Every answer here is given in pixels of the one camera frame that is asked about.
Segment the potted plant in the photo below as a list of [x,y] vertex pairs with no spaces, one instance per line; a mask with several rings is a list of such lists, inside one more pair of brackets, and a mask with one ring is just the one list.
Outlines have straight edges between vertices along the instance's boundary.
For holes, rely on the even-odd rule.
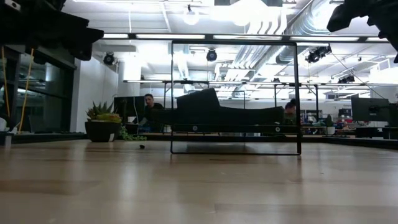
[[93,142],[111,142],[118,138],[121,129],[121,118],[112,111],[113,103],[108,107],[106,102],[87,111],[86,133]]
[[328,115],[325,123],[326,123],[326,134],[334,135],[336,128],[334,127],[334,122],[332,121],[330,114]]

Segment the person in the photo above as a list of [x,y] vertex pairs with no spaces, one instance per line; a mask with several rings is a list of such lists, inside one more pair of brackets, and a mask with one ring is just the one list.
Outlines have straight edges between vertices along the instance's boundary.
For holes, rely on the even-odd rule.
[[155,103],[154,96],[150,93],[145,94],[144,98],[146,104],[144,108],[144,118],[140,121],[139,125],[150,127],[152,132],[160,132],[162,130],[162,125],[153,121],[151,113],[152,110],[162,110],[164,107],[160,103]]
[[285,105],[285,124],[296,125],[296,99]]

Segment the black plant pot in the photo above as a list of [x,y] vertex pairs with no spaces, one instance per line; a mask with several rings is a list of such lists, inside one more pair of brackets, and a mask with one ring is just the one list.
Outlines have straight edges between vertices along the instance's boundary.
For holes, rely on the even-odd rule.
[[87,121],[85,126],[92,142],[112,142],[119,137],[121,123]]

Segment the green plant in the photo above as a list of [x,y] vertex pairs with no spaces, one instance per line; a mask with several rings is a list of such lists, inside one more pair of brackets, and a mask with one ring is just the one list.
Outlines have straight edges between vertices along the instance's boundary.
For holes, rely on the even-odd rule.
[[90,120],[121,123],[122,119],[118,114],[116,114],[116,108],[112,111],[112,107],[113,102],[108,107],[106,102],[103,105],[99,103],[99,105],[96,106],[93,101],[93,107],[90,108],[86,113]]
[[127,133],[126,127],[122,126],[120,129],[120,136],[125,141],[146,141],[147,138],[145,136],[135,136],[132,134]]
[[327,119],[325,121],[325,124],[326,124],[326,127],[333,127],[334,123],[333,123],[333,121],[331,119],[330,114],[328,115],[328,117],[327,117]]

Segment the wooden floor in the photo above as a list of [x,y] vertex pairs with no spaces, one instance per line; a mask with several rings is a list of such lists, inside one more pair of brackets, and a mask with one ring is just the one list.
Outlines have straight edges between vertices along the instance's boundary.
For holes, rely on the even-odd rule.
[[0,223],[398,220],[398,152],[303,144],[301,157],[193,156],[170,155],[169,146],[71,141],[2,149]]

